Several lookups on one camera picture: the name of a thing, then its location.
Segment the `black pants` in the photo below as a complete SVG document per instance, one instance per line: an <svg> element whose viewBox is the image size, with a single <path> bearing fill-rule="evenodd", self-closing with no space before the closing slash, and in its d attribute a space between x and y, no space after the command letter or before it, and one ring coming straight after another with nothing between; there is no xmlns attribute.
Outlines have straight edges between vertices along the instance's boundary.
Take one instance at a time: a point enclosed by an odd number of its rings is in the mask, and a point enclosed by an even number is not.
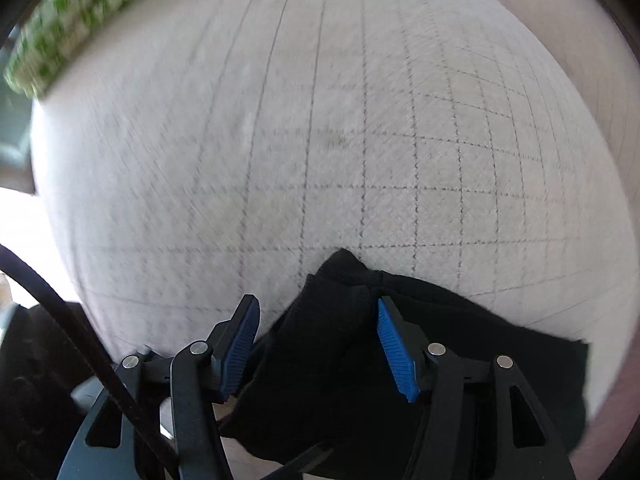
<svg viewBox="0 0 640 480"><path fill-rule="evenodd" d="M331 479L405 479L422 408L397 389L378 339L378 300L463 359L510 356L566 454L586 426L587 345L514 325L437 285L367 268L339 250L308 276L254 344L235 407L221 425L262 460ZM495 479L492 382L464 387L451 479Z"/></svg>

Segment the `pink quilted mattress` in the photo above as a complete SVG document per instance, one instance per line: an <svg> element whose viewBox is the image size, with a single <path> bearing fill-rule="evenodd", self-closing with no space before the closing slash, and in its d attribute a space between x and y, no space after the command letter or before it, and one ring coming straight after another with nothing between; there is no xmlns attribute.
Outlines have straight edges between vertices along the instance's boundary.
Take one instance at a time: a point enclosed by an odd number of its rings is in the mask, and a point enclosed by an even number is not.
<svg viewBox="0 0 640 480"><path fill-rule="evenodd" d="M338 248L585 341L589 417L636 328L608 144L497 0L137 0L35 104L32 151L114 356L244 294L269 326Z"/></svg>

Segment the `green patterned quilt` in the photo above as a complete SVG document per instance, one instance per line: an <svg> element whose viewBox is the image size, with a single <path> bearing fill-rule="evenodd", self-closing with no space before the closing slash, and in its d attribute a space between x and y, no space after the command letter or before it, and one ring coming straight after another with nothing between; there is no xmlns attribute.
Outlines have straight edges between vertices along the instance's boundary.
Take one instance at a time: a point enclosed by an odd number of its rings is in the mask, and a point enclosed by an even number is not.
<svg viewBox="0 0 640 480"><path fill-rule="evenodd" d="M42 98L85 43L134 0L41 0L21 28L4 69L17 94Z"/></svg>

